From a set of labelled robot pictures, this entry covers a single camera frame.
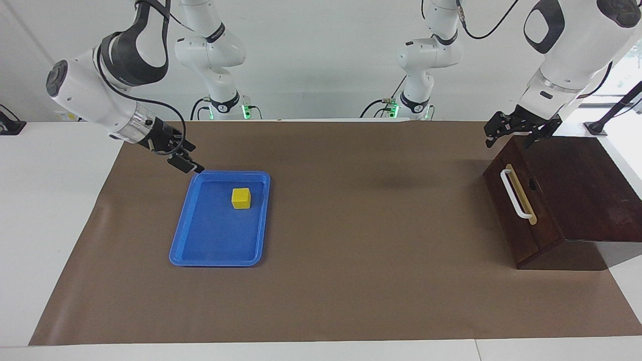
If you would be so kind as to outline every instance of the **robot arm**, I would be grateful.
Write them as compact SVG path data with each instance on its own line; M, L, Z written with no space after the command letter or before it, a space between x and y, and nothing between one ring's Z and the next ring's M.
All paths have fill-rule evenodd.
M406 43L397 62L406 71L406 85L396 103L398 116L411 119L424 117L435 81L429 69L453 66L461 61L464 49L457 42L458 10L455 0L426 1L426 25L432 32L429 39L414 39Z
M126 92L165 76L170 3L135 1L136 18L129 29L105 37L99 46L76 58L57 62L49 72L46 87L54 101L104 126L110 137L168 155L168 163L185 173L201 172L203 167L189 156L196 147L183 139L179 130L139 102L110 89Z
M526 145L550 137L562 123L559 110L577 98L597 72L634 35L640 9L634 0L540 0L528 15L524 35L544 54L511 114L486 123L486 145L513 132L529 132Z
M241 41L225 28L211 0L181 0L187 26L200 36L178 39L178 61L192 69L205 83L209 108L215 119L248 118L248 99L236 89L234 78L224 69L245 61Z

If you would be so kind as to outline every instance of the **brown table cover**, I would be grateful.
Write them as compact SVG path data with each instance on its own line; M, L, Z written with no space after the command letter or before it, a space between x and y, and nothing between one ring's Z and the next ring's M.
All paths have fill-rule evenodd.
M482 123L188 126L207 169L272 176L261 262L172 265L191 176L124 145L31 345L642 334L609 271L514 268Z

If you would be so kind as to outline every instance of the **wooden box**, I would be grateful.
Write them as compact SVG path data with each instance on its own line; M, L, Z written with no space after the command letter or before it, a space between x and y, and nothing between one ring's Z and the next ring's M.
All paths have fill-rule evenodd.
M603 270L642 254L642 200L599 140L524 138L483 174L517 268Z

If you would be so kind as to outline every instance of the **drawer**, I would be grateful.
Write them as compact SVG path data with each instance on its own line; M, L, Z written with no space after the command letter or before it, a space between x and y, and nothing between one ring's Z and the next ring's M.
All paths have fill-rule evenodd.
M510 253L513 255L517 265L537 253L539 247L530 231L528 221L519 218L515 213L504 183L499 177L503 169L504 165L498 159L495 159L486 169L483 177L499 216L499 222L506 235Z
M523 268L529 261L538 257L541 251L561 242L563 237L546 205L537 179L530 174L518 146L515 142L509 142L486 169L484 179L506 234L513 259L518 268ZM510 178L510 191L515 195L520 210L526 213L532 211L537 219L535 224L531 224L530 220L521 218L517 214L502 179L502 173L507 168L514 173L510 177L504 176ZM523 198L527 201L520 199L517 195L519 190L516 188L519 187L512 183L515 179L518 180Z
M530 232L540 250L546 249L555 242L562 241L564 235L559 229L552 212L546 203L546 197L542 194L541 187L537 182L537 177L531 174L522 158L521 145L518 142L510 142L500 153L499 161L504 169L510 164L519 179L519 183L524 191L528 202L530 203L536 217L535 225L529 224Z

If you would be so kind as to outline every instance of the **green indicator light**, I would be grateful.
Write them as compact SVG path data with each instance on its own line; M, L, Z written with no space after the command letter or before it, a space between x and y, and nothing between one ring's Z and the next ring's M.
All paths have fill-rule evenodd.
M245 116L245 119L250 119L252 117L252 113L246 105L243 106L243 114Z

